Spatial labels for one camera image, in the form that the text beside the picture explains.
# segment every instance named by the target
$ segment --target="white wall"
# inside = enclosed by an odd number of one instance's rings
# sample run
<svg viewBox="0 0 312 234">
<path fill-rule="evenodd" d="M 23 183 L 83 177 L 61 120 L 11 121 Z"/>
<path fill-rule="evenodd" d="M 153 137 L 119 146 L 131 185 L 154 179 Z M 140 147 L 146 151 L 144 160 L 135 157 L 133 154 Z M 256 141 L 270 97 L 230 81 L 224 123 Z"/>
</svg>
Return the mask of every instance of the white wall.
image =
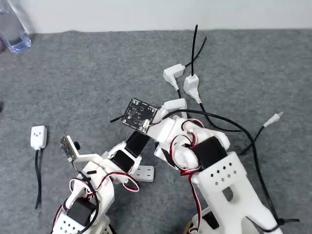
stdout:
<svg viewBox="0 0 312 234">
<path fill-rule="evenodd" d="M 312 28 L 312 0 L 10 0 L 30 32 Z"/>
</svg>

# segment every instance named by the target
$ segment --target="white plug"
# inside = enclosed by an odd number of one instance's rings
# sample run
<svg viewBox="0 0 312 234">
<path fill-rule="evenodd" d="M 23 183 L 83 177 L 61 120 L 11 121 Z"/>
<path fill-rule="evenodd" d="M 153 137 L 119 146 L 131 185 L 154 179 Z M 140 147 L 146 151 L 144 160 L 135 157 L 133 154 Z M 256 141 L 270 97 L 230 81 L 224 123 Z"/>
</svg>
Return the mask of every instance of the white plug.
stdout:
<svg viewBox="0 0 312 234">
<path fill-rule="evenodd" d="M 187 103 L 186 103 L 186 100 L 184 98 L 180 98 L 180 99 L 165 102 L 161 108 L 167 110 L 168 112 L 174 111 L 177 109 L 186 110 L 187 109 Z M 182 112 L 181 115 L 183 118 L 187 118 L 186 112 Z"/>
<path fill-rule="evenodd" d="M 175 88 L 175 90 L 179 90 L 179 87 L 176 83 L 176 78 L 183 75 L 184 70 L 185 70 L 185 66 L 183 66 L 182 64 L 177 64 L 172 67 L 169 67 L 164 70 L 164 74 L 163 74 L 164 79 L 168 83 L 170 83 Z"/>
<path fill-rule="evenodd" d="M 47 143 L 47 129 L 45 126 L 34 126 L 31 128 L 30 146 L 34 150 L 45 148 Z"/>
<path fill-rule="evenodd" d="M 278 122 L 279 119 L 282 117 L 282 115 L 284 114 L 284 112 L 280 112 L 278 114 L 274 114 L 271 118 L 269 118 L 268 121 L 266 121 L 264 124 L 263 124 L 263 127 L 268 127 L 270 124 L 273 124 L 275 122 Z"/>
<path fill-rule="evenodd" d="M 185 78 L 183 89 L 186 94 L 190 95 L 192 98 L 195 99 L 198 104 L 200 104 L 201 100 L 198 93 L 198 84 L 198 76 L 196 74 L 194 74 L 193 76 L 189 75 Z"/>
</svg>

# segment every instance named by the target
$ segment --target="black circuit board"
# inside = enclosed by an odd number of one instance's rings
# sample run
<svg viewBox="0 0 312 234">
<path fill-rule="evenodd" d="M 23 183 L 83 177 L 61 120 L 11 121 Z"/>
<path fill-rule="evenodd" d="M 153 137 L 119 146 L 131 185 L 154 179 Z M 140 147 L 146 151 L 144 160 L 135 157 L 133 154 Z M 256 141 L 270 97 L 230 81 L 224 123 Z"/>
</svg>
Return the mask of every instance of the black circuit board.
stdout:
<svg viewBox="0 0 312 234">
<path fill-rule="evenodd" d="M 157 108 L 133 98 L 129 103 L 121 122 L 141 133 L 146 133 L 152 123 Z"/>
</svg>

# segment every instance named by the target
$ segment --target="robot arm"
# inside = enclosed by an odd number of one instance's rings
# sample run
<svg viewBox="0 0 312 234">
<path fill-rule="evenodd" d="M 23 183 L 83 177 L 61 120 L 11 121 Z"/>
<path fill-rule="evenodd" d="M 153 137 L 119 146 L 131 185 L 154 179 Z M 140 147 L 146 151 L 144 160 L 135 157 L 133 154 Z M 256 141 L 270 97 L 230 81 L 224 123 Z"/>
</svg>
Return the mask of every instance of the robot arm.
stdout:
<svg viewBox="0 0 312 234">
<path fill-rule="evenodd" d="M 142 159 L 140 152 L 148 140 L 148 136 L 134 132 L 126 142 L 116 145 L 100 156 L 97 154 L 80 155 L 79 145 L 74 143 L 70 136 L 65 136 L 61 141 L 61 146 L 67 154 L 68 161 L 74 167 L 74 162 L 87 162 L 87 165 L 77 177 L 70 181 L 69 187 L 72 193 L 59 208 L 51 233 L 113 234 L 114 231 L 109 225 L 110 220 L 105 214 L 114 202 L 114 184 L 121 183 L 132 192 L 139 191 L 138 184 L 130 175 L 137 170 Z M 98 204 L 92 202 L 95 195 L 81 173 L 89 180 L 96 192 Z M 136 188 L 127 185 L 129 180 L 135 184 Z M 82 232 L 91 221 L 92 225 Z"/>
<path fill-rule="evenodd" d="M 226 152 L 230 142 L 219 131 L 209 130 L 196 119 L 179 116 L 159 121 L 168 112 L 160 109 L 147 135 L 159 142 L 155 155 L 170 166 L 189 175 L 193 194 L 196 184 L 209 207 L 194 216 L 196 228 L 188 233 L 282 234 L 272 213 L 258 198 L 235 152 Z M 228 201 L 225 189 L 233 192 Z"/>
</svg>

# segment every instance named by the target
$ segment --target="plastic bottle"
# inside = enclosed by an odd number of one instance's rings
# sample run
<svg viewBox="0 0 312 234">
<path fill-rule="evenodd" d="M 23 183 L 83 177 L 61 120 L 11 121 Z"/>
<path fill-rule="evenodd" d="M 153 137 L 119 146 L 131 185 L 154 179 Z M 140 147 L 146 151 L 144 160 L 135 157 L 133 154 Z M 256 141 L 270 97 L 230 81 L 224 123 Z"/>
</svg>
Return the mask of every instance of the plastic bottle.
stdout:
<svg viewBox="0 0 312 234">
<path fill-rule="evenodd" d="M 31 40 L 7 0 L 0 0 L 0 38 L 16 54 L 31 46 Z"/>
</svg>

